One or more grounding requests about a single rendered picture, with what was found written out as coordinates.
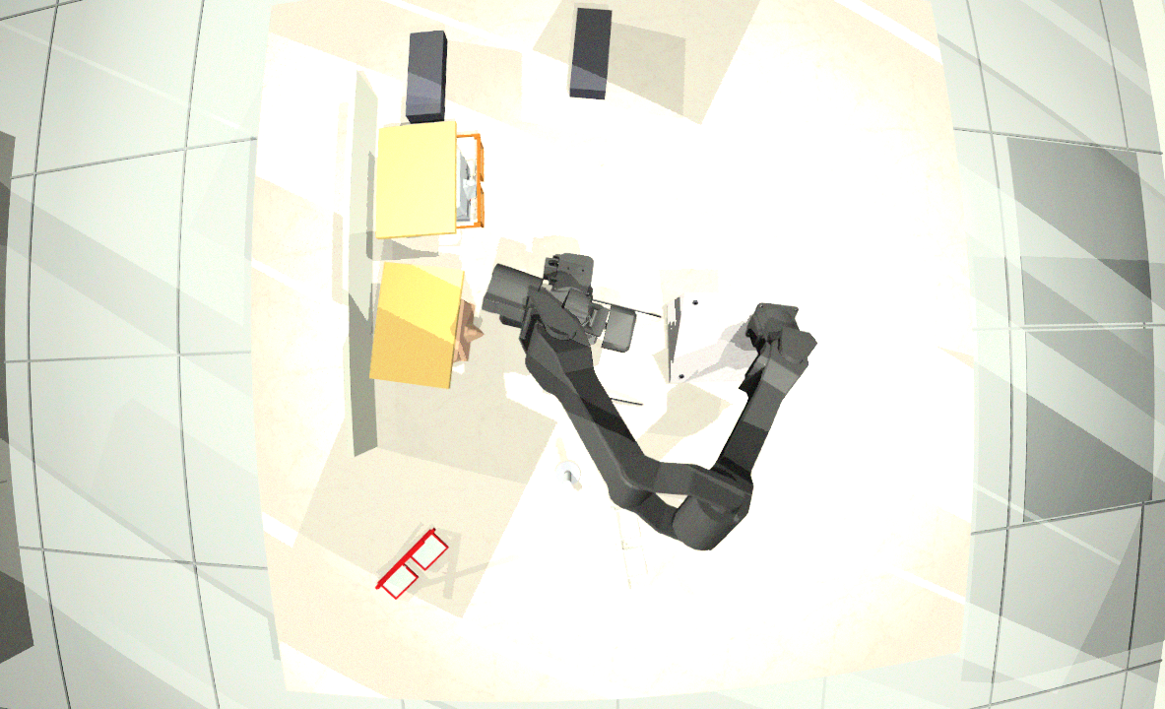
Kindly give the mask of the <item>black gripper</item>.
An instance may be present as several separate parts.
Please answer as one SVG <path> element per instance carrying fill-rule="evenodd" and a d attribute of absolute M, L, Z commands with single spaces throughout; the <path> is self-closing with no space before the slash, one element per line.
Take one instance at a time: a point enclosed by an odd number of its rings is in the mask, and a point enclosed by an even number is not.
<path fill-rule="evenodd" d="M 502 324 L 504 324 L 504 326 L 513 326 L 522 329 L 522 322 L 518 322 L 518 320 L 513 320 L 504 315 L 500 315 L 499 319 Z M 636 320 L 637 313 L 635 310 L 621 309 L 621 306 L 610 304 L 609 319 L 603 326 L 603 329 L 606 331 L 601 349 L 622 352 L 623 354 L 624 352 L 630 350 L 633 329 L 635 329 Z M 589 345 L 595 345 L 596 340 L 599 340 L 599 336 L 588 335 L 588 333 L 586 333 L 586 336 L 588 338 Z"/>

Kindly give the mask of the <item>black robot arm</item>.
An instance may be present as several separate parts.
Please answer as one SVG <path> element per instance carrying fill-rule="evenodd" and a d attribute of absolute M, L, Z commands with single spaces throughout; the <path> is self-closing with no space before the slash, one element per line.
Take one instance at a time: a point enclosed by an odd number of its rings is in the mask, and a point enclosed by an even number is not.
<path fill-rule="evenodd" d="M 518 342 L 525 368 L 541 389 L 560 400 L 608 485 L 610 502 L 677 543 L 714 550 L 749 512 L 751 470 L 768 431 L 819 343 L 799 328 L 797 305 L 760 302 L 744 327 L 744 336 L 757 349 L 739 387 L 747 400 L 716 463 L 705 470 L 693 463 L 657 461 L 642 453 L 596 377 L 586 333 L 601 336 L 610 310 L 595 304 L 592 278 L 594 258 L 587 255 L 546 257 L 543 278 L 496 262 L 482 311 L 522 322 Z M 541 288 L 544 281 L 553 288 Z M 686 499 L 676 508 L 657 492 Z"/>

